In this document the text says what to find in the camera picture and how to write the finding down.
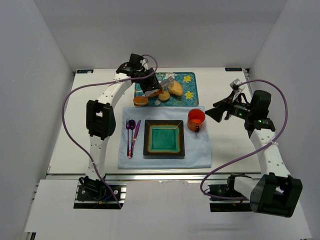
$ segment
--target flower pattern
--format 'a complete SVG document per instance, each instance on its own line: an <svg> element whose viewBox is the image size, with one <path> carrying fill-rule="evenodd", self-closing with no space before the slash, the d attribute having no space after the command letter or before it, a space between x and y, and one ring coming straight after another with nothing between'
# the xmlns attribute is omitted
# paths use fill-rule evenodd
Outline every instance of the flower pattern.
<svg viewBox="0 0 320 240"><path fill-rule="evenodd" d="M183 81L186 82L186 83L191 82L191 80L192 80L192 77L191 77L190 75L185 76L185 77L183 78Z"/></svg>
<svg viewBox="0 0 320 240"><path fill-rule="evenodd" d="M173 77L174 80L181 84L183 95L171 95L168 101L160 102L160 104L157 101L157 97L151 97L146 107L194 107L199 105L196 76L193 72L156 72L155 74L159 82ZM142 96L143 94L140 85L136 84L134 97Z"/></svg>
<svg viewBox="0 0 320 240"><path fill-rule="evenodd" d="M194 94L190 91L186 92L184 95L186 99L192 99L194 97Z"/></svg>

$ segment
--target fork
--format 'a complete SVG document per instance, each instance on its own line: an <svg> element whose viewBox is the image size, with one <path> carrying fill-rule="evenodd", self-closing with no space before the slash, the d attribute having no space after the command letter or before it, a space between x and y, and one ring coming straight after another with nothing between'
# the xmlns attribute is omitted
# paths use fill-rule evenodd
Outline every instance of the fork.
<svg viewBox="0 0 320 240"><path fill-rule="evenodd" d="M130 129L130 125L129 125L129 121L130 119L127 118L125 120L125 128L127 129L128 132L128 136L127 136L127 149L126 149L126 155L129 157L130 156L130 151L129 151L129 129Z"/></svg>

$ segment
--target orange mug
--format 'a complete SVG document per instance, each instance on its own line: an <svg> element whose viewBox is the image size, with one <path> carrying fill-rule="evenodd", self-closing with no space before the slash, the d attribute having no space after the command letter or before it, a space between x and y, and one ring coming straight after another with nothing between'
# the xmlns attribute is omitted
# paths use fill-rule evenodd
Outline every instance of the orange mug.
<svg viewBox="0 0 320 240"><path fill-rule="evenodd" d="M198 133L204 124L206 119L206 115L200 109L192 109L188 113L188 121L187 126L190 130L195 131Z"/></svg>

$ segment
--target yellow flower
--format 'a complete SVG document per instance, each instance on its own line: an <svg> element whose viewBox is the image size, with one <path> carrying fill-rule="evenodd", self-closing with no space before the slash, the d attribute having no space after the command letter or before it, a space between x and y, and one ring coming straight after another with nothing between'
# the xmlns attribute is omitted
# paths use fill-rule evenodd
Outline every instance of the yellow flower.
<svg viewBox="0 0 320 240"><path fill-rule="evenodd" d="M192 80L192 77L191 76L185 76L184 78L183 78L183 81L184 82L186 82L186 83L189 83L190 81Z"/></svg>
<svg viewBox="0 0 320 240"><path fill-rule="evenodd" d="M194 94L190 91L186 92L184 95L186 99L192 99L194 97Z"/></svg>

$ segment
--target square plate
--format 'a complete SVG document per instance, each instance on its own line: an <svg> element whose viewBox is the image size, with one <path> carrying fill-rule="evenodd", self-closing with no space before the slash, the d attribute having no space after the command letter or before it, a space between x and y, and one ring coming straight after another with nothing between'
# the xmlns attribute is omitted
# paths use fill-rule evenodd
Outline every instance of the square plate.
<svg viewBox="0 0 320 240"><path fill-rule="evenodd" d="M184 121L145 120L143 155L184 157Z"/></svg>

